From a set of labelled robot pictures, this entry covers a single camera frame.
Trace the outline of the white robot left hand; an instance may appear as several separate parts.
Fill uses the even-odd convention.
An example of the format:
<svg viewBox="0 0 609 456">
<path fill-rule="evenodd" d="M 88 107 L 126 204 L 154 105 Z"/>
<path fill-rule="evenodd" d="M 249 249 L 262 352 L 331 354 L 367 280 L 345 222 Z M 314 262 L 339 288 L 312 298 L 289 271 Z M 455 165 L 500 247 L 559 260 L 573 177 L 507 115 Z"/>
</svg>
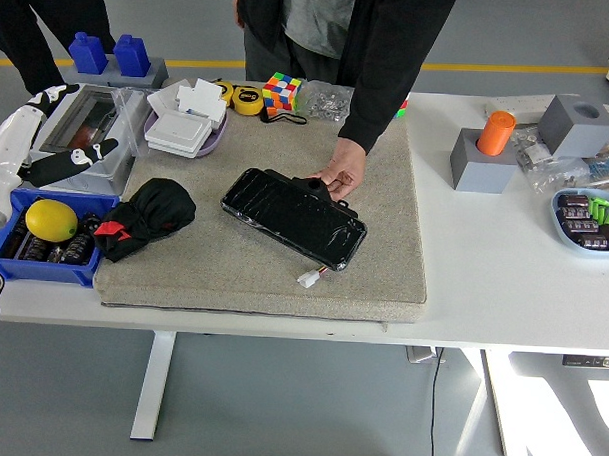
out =
<svg viewBox="0 0 609 456">
<path fill-rule="evenodd" d="M 12 216 L 10 195 L 24 181 L 42 187 L 86 171 L 105 159 L 118 141 L 105 139 L 84 149 L 58 152 L 20 168 L 28 158 L 42 121 L 52 114 L 64 97 L 76 92 L 76 85 L 52 86 L 34 95 L 0 125 L 0 222 Z"/>
</svg>

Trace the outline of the person's left hand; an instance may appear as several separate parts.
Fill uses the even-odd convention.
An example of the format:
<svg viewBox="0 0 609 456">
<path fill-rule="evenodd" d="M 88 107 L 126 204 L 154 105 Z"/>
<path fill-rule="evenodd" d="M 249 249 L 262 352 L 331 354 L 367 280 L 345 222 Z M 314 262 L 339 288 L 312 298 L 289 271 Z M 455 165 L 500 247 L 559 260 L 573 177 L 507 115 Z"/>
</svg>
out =
<svg viewBox="0 0 609 456">
<path fill-rule="evenodd" d="M 319 178 L 326 186 L 332 201 L 340 201 L 363 182 L 366 158 L 364 149 L 358 143 L 340 137 L 328 165 L 313 177 Z"/>
</svg>

